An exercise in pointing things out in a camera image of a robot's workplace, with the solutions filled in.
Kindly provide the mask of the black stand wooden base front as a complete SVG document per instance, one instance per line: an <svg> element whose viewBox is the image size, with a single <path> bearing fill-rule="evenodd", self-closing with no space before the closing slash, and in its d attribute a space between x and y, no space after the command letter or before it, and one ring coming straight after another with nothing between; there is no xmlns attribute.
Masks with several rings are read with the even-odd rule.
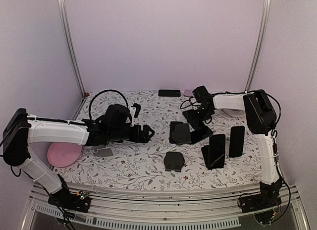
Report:
<svg viewBox="0 0 317 230"><path fill-rule="evenodd" d="M167 152L163 160L165 171L180 173L185 165L185 159L180 152Z"/></svg>

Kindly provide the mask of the black phone front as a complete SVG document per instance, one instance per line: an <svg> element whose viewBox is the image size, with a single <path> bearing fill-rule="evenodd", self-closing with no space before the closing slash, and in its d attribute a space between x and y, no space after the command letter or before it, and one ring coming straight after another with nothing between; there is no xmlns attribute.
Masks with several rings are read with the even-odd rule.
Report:
<svg viewBox="0 0 317 230"><path fill-rule="evenodd" d="M212 135L209 142L209 170L223 168L225 164L225 134Z"/></svg>

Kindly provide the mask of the silver phone stand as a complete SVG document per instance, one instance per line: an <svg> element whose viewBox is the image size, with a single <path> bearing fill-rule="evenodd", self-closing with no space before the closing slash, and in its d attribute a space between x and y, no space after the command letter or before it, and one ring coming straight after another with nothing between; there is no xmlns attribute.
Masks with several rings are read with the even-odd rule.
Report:
<svg viewBox="0 0 317 230"><path fill-rule="evenodd" d="M92 154L95 157L100 157L100 158L113 156L113 152L111 148L106 148L106 147L102 147L102 148L94 147L92 148Z"/></svg>

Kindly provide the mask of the black folding phone stand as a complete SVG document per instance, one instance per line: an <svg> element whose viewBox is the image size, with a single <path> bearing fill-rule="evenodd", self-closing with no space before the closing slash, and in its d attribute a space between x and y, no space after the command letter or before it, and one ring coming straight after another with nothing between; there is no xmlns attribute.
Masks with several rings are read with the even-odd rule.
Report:
<svg viewBox="0 0 317 230"><path fill-rule="evenodd" d="M201 148L205 166L208 170L220 169L225 164L225 149L223 147L216 147L205 145Z"/></svg>

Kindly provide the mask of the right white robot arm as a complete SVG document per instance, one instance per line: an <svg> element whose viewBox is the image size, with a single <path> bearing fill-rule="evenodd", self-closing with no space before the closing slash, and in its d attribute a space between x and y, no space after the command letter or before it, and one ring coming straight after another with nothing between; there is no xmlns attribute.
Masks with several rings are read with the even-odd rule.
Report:
<svg viewBox="0 0 317 230"><path fill-rule="evenodd" d="M262 168L261 184L272 186L281 182L278 173L278 150L275 142L276 126L281 116L281 109L277 115L270 99L276 99L264 90L249 92L218 92L209 93L205 86L197 87L194 91L195 102L190 102L196 108L183 112L188 123L194 129L202 122L212 119L215 110L244 111L248 129L254 135L260 152Z"/></svg>

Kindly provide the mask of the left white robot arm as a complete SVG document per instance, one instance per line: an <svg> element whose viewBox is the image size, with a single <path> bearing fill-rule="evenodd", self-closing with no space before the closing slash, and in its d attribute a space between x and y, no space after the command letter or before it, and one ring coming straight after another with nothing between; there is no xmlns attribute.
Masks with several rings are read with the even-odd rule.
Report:
<svg viewBox="0 0 317 230"><path fill-rule="evenodd" d="M1 146L4 162L17 167L41 184L63 207L70 207L73 195L64 189L62 178L50 170L43 156L53 143L96 147L113 142L146 144L154 130L134 122L136 107L110 105L96 120L65 120L39 117L18 108L6 125Z"/></svg>

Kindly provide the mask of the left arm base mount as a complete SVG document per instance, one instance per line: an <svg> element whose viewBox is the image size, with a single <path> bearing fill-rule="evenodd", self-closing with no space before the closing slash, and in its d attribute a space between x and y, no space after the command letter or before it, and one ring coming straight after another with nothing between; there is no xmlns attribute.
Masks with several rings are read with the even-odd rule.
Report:
<svg viewBox="0 0 317 230"><path fill-rule="evenodd" d="M48 203L60 208L88 213L92 200L90 193L83 190L71 193L65 180L59 174L57 176L61 181L61 190L55 194L50 194Z"/></svg>

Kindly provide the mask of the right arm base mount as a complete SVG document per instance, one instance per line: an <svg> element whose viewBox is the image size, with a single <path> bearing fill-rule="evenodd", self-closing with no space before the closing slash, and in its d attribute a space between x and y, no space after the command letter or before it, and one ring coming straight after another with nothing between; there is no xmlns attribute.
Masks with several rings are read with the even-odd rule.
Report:
<svg viewBox="0 0 317 230"><path fill-rule="evenodd" d="M273 184L265 184L261 181L260 193L255 195L249 193L242 194L237 200L237 205L242 210L242 213L258 211L274 206L277 206L277 208L279 209L282 204L279 193L282 186L287 187L288 190L288 202L284 211L282 212L283 215L288 210L290 205L291 189L290 186L282 178L280 178Z"/></svg>

